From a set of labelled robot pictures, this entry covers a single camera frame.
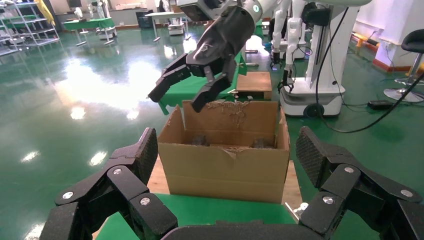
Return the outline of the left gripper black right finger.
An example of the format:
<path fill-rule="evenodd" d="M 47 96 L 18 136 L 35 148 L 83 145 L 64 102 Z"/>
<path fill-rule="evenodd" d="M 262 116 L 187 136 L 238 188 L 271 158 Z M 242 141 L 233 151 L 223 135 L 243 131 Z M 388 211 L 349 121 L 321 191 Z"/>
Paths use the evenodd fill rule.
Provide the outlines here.
<path fill-rule="evenodd" d="M 301 226 L 328 240 L 351 211 L 382 240 L 423 239 L 423 198 L 415 190 L 366 168 L 346 148 L 321 141 L 307 126 L 295 147 L 318 190 L 299 218 Z"/>

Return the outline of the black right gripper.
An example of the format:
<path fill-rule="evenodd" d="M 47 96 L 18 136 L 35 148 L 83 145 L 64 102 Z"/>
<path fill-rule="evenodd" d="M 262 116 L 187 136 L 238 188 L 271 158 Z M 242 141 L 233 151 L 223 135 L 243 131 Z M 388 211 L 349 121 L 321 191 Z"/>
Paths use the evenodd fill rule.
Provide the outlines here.
<path fill-rule="evenodd" d="M 194 111 L 200 113 L 207 103 L 231 86 L 229 77 L 235 71 L 235 56 L 255 28 L 256 22 L 246 8 L 230 6 L 205 30 L 193 52 L 182 54 L 162 70 L 156 86 L 147 96 L 159 102 L 172 85 L 191 75 L 207 77 L 207 83 L 191 101 Z"/>

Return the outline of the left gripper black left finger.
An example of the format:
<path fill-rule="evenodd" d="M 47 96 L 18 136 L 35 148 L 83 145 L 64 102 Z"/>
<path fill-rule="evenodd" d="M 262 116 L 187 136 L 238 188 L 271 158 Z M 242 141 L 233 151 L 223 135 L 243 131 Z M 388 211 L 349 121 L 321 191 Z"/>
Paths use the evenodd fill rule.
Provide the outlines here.
<path fill-rule="evenodd" d="M 116 149 L 94 174 L 61 191 L 49 212 L 42 240 L 90 240 L 119 213 L 141 240 L 160 240 L 178 227 L 177 217 L 148 188 L 158 157 L 154 128 Z"/>

